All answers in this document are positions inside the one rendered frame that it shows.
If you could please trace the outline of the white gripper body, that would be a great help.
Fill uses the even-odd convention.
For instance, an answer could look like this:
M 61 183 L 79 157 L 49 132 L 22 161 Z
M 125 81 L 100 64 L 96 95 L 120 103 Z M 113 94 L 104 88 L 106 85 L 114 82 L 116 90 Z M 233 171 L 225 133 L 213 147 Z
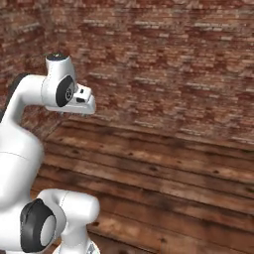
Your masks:
M 49 111 L 55 111 L 55 112 L 65 112 L 65 113 L 91 115 L 91 114 L 95 113 L 96 104 L 95 104 L 94 96 L 91 95 L 88 98 L 87 102 L 81 102 L 79 98 L 73 98 L 64 107 L 50 107 L 50 106 L 47 106 L 47 109 Z

